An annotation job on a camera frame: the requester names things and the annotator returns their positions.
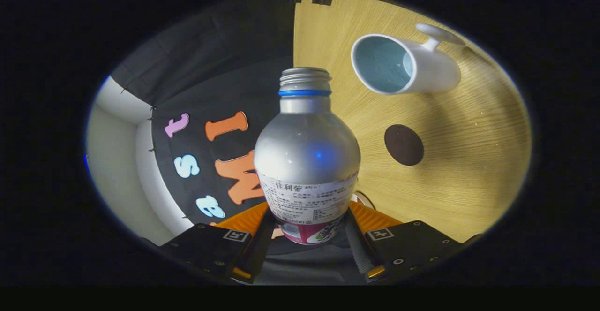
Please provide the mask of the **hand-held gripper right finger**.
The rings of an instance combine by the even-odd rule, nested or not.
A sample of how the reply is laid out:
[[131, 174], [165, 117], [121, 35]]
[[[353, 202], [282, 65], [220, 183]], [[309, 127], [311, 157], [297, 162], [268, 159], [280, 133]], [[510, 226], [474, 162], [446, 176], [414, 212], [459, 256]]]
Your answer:
[[366, 283], [401, 283], [457, 255], [481, 234], [458, 242], [421, 220], [400, 222], [351, 201], [346, 236]]

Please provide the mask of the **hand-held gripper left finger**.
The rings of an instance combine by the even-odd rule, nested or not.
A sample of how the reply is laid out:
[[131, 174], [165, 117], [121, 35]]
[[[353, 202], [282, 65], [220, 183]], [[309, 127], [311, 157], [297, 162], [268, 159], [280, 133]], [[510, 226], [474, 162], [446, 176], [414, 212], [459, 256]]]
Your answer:
[[276, 224], [264, 202], [216, 225], [193, 225], [157, 251], [219, 285], [251, 285], [261, 273]]

